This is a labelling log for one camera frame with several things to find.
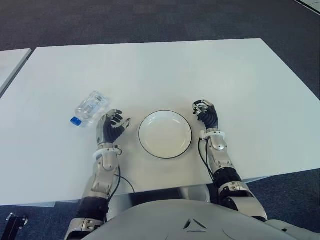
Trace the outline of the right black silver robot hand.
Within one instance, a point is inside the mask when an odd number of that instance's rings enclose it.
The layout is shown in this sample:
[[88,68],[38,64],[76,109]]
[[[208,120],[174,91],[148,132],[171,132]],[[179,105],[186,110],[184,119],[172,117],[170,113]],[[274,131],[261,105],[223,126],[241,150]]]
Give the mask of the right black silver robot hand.
[[219,127],[218,114],[215,106],[203,99],[197,100],[192,104],[193,114],[201,121],[206,129],[213,129]]

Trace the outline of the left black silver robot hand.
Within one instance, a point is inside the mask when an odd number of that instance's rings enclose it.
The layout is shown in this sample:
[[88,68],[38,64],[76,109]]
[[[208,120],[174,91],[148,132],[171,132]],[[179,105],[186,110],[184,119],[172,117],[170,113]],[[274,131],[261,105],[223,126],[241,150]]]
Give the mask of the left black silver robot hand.
[[114,144],[130,126],[131,118],[124,119],[122,113],[121,110],[111,109],[100,118],[96,127],[96,142],[98,146]]

